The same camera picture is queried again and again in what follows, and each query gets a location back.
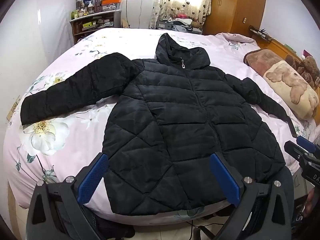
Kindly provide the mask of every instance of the yellow flower center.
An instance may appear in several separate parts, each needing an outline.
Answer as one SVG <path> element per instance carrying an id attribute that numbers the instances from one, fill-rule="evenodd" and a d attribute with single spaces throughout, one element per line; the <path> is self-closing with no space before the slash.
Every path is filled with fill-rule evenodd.
<path id="1" fill-rule="evenodd" d="M 47 130 L 47 122 L 41 121 L 41 122 L 35 123 L 33 125 L 33 130 L 35 131 L 36 134 L 44 133 L 44 131 Z"/>
<path id="2" fill-rule="evenodd" d="M 53 84 L 55 85 L 55 84 L 60 83 L 60 82 L 62 82 L 62 77 L 56 77 L 56 78 L 54 79 Z"/>

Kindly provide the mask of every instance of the jacket hood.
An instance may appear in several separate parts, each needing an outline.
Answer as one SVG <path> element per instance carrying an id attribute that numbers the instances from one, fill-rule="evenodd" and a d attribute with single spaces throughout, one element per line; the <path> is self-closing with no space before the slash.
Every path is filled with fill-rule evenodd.
<path id="1" fill-rule="evenodd" d="M 161 64 L 174 67 L 181 67 L 183 60 L 187 69 L 201 69 L 210 65 L 210 59 L 205 49 L 182 47 L 168 33 L 161 35 L 156 48 L 156 57 Z"/>

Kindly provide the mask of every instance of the bear pattern pillow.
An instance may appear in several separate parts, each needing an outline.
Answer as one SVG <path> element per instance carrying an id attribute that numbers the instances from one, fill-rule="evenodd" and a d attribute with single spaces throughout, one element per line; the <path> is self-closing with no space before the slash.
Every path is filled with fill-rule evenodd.
<path id="1" fill-rule="evenodd" d="M 249 52 L 244 62 L 262 76 L 294 114 L 307 120 L 319 105 L 317 93 L 286 61 L 269 49 Z"/>

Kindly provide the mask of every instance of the electrical outlet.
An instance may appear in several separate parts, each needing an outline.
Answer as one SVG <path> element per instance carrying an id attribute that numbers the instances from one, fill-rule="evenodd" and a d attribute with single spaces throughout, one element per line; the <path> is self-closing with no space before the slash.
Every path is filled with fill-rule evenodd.
<path id="1" fill-rule="evenodd" d="M 14 102 L 14 103 L 13 103 L 13 106 L 11 107 L 11 111 L 12 111 L 12 112 L 14 112 L 14 111 L 16 110 L 17 105 L 18 105 L 17 102 Z"/>
<path id="2" fill-rule="evenodd" d="M 21 101 L 21 96 L 18 96 L 16 103 L 19 104 L 20 101 Z"/>
<path id="3" fill-rule="evenodd" d="M 10 121 L 11 117 L 13 115 L 13 112 L 10 110 L 9 114 L 7 115 L 7 120 Z"/>

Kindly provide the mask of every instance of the brown plush toy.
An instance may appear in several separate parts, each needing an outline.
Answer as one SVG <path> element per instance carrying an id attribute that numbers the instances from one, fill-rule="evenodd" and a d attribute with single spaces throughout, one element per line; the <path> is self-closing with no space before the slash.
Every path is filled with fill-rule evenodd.
<path id="1" fill-rule="evenodd" d="M 320 71 L 313 57 L 307 56 L 304 61 L 299 62 L 291 55 L 287 55 L 285 61 L 294 68 L 314 90 L 318 87 Z"/>

